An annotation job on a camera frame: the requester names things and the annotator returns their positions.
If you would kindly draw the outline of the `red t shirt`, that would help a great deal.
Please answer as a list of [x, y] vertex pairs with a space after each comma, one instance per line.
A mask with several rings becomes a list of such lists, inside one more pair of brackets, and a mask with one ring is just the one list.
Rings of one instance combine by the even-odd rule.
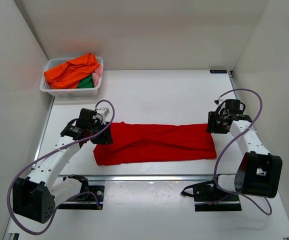
[[215, 159], [217, 152], [207, 124], [111, 124], [113, 142], [98, 144], [94, 151], [99, 166], [146, 162]]

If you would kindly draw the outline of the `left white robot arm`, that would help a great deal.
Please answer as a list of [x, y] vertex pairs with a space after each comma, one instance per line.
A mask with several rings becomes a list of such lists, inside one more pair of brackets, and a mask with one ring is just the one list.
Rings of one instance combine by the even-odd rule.
[[36, 164], [27, 177], [18, 177], [12, 185], [13, 213], [46, 223], [56, 208], [71, 199], [84, 199], [89, 194], [88, 179], [71, 174], [62, 182], [56, 180], [70, 159], [91, 141], [93, 144], [111, 144], [110, 123], [106, 120], [110, 110], [83, 108], [77, 119], [71, 120], [61, 131], [54, 146], [55, 153]]

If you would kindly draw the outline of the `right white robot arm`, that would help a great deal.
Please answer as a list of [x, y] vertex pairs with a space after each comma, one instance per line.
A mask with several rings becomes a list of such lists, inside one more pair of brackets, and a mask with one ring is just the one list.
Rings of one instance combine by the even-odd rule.
[[244, 113], [245, 104], [227, 99], [208, 114], [207, 133], [227, 134], [238, 144], [241, 163], [234, 175], [215, 173], [212, 180], [185, 187], [180, 193], [198, 202], [216, 202], [233, 195], [274, 198], [282, 171], [282, 159], [270, 153], [252, 128], [253, 120]]

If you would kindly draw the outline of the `green t shirt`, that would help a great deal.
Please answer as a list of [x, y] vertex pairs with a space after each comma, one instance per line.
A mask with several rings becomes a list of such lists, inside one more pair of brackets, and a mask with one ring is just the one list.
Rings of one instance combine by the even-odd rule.
[[77, 89], [92, 89], [95, 87], [94, 81], [93, 81], [93, 75], [89, 75], [82, 80], [80, 80], [79, 84], [77, 85]]

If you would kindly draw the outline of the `blue table label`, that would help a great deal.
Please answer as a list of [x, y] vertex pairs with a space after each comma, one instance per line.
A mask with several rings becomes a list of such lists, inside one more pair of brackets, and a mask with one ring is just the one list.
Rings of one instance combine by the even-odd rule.
[[211, 74], [227, 74], [228, 72], [225, 69], [210, 69]]

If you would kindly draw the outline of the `pink t shirt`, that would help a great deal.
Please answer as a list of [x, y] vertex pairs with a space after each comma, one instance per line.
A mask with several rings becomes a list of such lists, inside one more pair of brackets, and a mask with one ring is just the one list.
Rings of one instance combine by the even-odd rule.
[[97, 87], [99, 85], [100, 82], [100, 77], [103, 74], [103, 67], [100, 64], [92, 73], [92, 81], [93, 81], [93, 86]]

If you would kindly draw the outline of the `orange t shirt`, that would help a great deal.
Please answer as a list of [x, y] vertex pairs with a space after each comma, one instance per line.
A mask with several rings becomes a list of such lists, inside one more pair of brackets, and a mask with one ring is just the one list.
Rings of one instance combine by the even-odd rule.
[[100, 67], [95, 55], [88, 53], [61, 63], [45, 71], [43, 75], [53, 90], [76, 89], [82, 79], [100, 70]]

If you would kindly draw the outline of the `white plastic basket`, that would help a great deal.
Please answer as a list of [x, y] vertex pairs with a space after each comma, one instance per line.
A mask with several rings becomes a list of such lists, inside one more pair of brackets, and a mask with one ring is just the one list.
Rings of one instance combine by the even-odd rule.
[[[47, 62], [44, 68], [44, 71], [48, 71], [51, 68], [57, 67], [58, 65], [63, 64], [76, 57], [77, 56], [52, 58]], [[98, 85], [93, 88], [52, 89], [51, 86], [46, 82], [44, 74], [42, 74], [42, 77], [40, 80], [40, 90], [42, 92], [49, 93], [50, 95], [56, 98], [87, 98], [91, 96], [96, 96], [98, 94], [98, 90], [101, 86], [102, 80], [103, 80], [103, 74], [101, 74], [99, 77]]]

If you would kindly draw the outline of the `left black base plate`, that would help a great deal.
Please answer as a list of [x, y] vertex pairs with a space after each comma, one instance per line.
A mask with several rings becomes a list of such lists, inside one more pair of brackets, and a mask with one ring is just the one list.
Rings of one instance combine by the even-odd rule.
[[84, 194], [72, 198], [59, 205], [60, 210], [102, 210], [105, 196], [104, 181], [90, 181], [85, 191], [93, 194]]

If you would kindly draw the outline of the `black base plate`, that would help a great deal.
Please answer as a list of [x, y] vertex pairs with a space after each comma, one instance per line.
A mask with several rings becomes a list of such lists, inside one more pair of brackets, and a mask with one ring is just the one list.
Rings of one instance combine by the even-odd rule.
[[105, 196], [104, 181], [90, 181], [85, 191], [93, 194], [84, 194], [72, 198], [59, 205], [60, 210], [102, 210]]
[[217, 188], [213, 180], [186, 186], [180, 193], [194, 200], [195, 212], [239, 212], [240, 199]]

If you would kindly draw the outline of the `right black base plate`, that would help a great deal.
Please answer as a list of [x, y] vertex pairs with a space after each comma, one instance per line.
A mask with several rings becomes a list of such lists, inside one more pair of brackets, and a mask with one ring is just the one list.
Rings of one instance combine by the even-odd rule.
[[180, 193], [194, 200], [195, 212], [239, 212], [240, 199], [217, 188], [213, 180], [186, 186]]

